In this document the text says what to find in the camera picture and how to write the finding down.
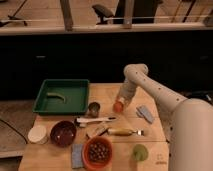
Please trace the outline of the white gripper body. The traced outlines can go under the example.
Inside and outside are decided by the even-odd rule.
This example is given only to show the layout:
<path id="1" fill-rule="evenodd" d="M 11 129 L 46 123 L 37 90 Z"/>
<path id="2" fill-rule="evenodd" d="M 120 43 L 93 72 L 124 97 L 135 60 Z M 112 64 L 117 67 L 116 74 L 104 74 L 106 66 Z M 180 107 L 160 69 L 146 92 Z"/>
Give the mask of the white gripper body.
<path id="1" fill-rule="evenodd" d="M 135 83 L 125 79 L 123 84 L 120 86 L 116 100 L 121 102 L 123 106 L 127 108 L 136 94 L 136 88 L 137 85 Z"/>

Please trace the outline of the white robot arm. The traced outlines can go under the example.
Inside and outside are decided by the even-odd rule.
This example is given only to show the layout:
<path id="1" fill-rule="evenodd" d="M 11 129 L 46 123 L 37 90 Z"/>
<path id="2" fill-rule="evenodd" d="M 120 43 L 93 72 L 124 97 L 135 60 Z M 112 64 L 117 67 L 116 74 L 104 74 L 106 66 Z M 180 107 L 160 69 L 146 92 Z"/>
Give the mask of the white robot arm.
<path id="1" fill-rule="evenodd" d="M 117 94 L 127 107 L 141 87 L 172 113 L 168 171 L 213 171 L 213 106 L 185 96 L 149 78 L 145 64 L 124 67 Z"/>

